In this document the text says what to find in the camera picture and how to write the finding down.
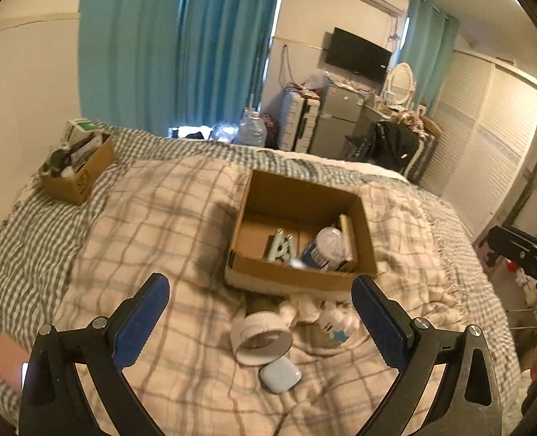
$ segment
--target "blue gripper pad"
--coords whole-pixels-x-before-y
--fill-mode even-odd
[[[113,361],[119,371],[132,366],[170,299],[165,275],[152,274],[133,298],[124,300],[109,319]]]
[[[406,369],[414,342],[410,317],[393,300],[388,300],[368,275],[360,275],[351,286],[351,301],[387,366]]]

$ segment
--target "louvered closet door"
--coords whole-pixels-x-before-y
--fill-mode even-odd
[[[443,194],[473,237],[520,174],[537,129],[537,86],[497,65],[492,70],[475,131]]]
[[[455,52],[432,118],[442,128],[420,186],[443,195],[463,155],[486,94],[491,63]]]

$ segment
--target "bed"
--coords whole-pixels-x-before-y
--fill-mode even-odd
[[[170,279],[170,304],[124,374],[166,434],[355,434],[396,376],[365,329],[336,347],[313,326],[295,327],[290,357],[303,380],[280,396],[261,388],[257,369],[232,358],[231,320],[271,300],[223,279],[247,176],[261,169],[361,194],[378,285],[436,327],[483,328],[504,422],[520,379],[513,339],[448,204],[379,167],[101,128],[112,135],[118,162],[82,207],[53,200],[33,177],[0,227],[0,333],[28,350],[43,323],[86,326],[161,272]],[[421,425],[441,371],[409,429]],[[88,372],[80,374],[100,425],[114,434]],[[19,405],[0,379],[0,415],[17,424]]]

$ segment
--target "white wardrobe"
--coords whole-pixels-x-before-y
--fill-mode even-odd
[[[420,185],[450,202],[477,239],[504,219],[537,159],[537,80],[497,59],[455,51],[432,118],[443,135]]]

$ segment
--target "plastic bag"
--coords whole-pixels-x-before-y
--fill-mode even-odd
[[[235,144],[263,148],[267,141],[267,128],[258,112],[245,111],[244,118],[238,125]]]
[[[238,133],[238,126],[231,122],[218,121],[210,133],[210,141],[220,141],[230,144]]]
[[[323,88],[325,86],[325,77],[327,75],[327,72],[319,69],[317,72],[313,72],[313,74],[311,74],[307,80],[304,81],[303,87],[305,87],[307,90]]]

